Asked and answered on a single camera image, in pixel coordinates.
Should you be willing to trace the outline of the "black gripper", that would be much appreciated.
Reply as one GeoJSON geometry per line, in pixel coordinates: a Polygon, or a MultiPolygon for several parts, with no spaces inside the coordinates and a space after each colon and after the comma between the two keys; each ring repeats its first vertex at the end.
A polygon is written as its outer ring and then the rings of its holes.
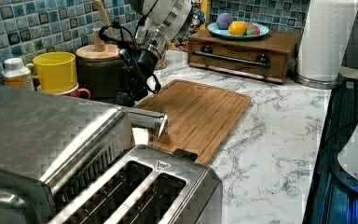
{"type": "Polygon", "coordinates": [[[151,51],[126,48],[121,49],[118,55],[124,63],[124,77],[117,93],[117,105],[133,107],[149,92],[159,92],[159,81],[154,74],[158,58],[151,51]]]}

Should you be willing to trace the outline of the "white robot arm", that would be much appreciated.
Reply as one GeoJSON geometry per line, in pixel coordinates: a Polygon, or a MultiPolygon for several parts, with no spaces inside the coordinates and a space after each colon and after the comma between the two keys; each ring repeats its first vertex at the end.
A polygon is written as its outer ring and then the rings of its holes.
{"type": "Polygon", "coordinates": [[[131,37],[130,47],[120,47],[124,75],[116,105],[134,106],[148,93],[158,93],[161,85],[155,75],[165,55],[168,41],[187,31],[193,15],[189,0],[130,0],[131,8],[141,15],[131,37]]]}

